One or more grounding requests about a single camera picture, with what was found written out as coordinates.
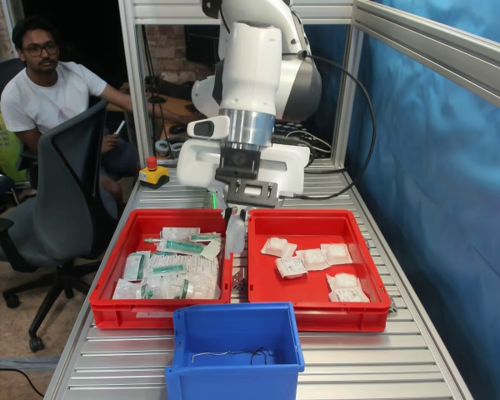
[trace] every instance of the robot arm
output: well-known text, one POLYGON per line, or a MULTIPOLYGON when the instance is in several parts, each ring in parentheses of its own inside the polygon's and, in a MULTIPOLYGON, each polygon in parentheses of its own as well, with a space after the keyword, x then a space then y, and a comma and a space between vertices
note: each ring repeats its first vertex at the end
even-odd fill
POLYGON ((208 119, 189 124, 177 165, 180 182, 208 188, 227 205, 277 207, 303 191, 306 147, 273 145, 275 119, 302 121, 318 107, 320 75, 288 0, 202 0, 225 24, 215 77, 192 99, 208 119))

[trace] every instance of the white t-shirt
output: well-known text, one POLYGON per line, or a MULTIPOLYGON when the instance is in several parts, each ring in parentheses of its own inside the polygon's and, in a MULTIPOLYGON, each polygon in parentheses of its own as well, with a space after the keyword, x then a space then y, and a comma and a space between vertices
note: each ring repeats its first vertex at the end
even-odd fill
POLYGON ((89 95, 100 96, 106 82, 75 62, 59 62, 51 87, 32 82, 23 69, 3 89, 0 107, 8 131, 37 128, 45 133, 88 108, 89 95))

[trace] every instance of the man's glasses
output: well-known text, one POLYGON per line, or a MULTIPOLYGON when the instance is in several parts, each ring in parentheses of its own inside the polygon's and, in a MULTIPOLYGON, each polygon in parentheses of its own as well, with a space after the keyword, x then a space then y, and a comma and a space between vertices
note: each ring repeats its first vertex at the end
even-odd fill
POLYGON ((27 53, 32 57, 39 57, 43 54, 43 49, 45 49, 48 54, 55 54, 58 52, 58 45, 54 42, 47 42, 44 43, 43 46, 40 44, 30 44, 28 47, 24 48, 24 50, 27 50, 27 53))

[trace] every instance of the chair wheel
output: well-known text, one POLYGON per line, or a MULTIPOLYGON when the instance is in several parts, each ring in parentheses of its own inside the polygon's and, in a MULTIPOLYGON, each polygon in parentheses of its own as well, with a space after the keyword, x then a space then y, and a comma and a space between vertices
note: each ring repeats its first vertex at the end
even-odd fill
POLYGON ((32 350, 32 353, 36 353, 39 350, 43 349, 44 349, 44 344, 40 337, 30 338, 30 350, 32 350))
POLYGON ((4 294, 3 298, 6 300, 7 308, 17 308, 20 306, 20 300, 16 294, 4 294))

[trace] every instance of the man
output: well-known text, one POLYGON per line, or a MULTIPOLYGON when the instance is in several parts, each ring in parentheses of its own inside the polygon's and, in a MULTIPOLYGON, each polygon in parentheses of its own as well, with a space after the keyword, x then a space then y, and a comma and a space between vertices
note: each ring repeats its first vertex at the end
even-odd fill
MULTIPOLYGON (((82 113, 88 108, 90 95, 107 100, 132 113, 132 98, 111 87, 96 74, 75 62, 59 62, 58 33, 54 26, 40 17, 20 21, 12 40, 26 68, 4 88, 2 116, 7 130, 15 132, 37 154, 41 135, 82 113)), ((155 117, 161 117, 156 107, 155 117)), ((183 117, 163 109, 168 119, 187 124, 183 117)), ((106 135, 102 142, 101 185, 112 194, 122 209, 123 193, 108 173, 134 175, 138 172, 138 151, 117 135, 106 135)))

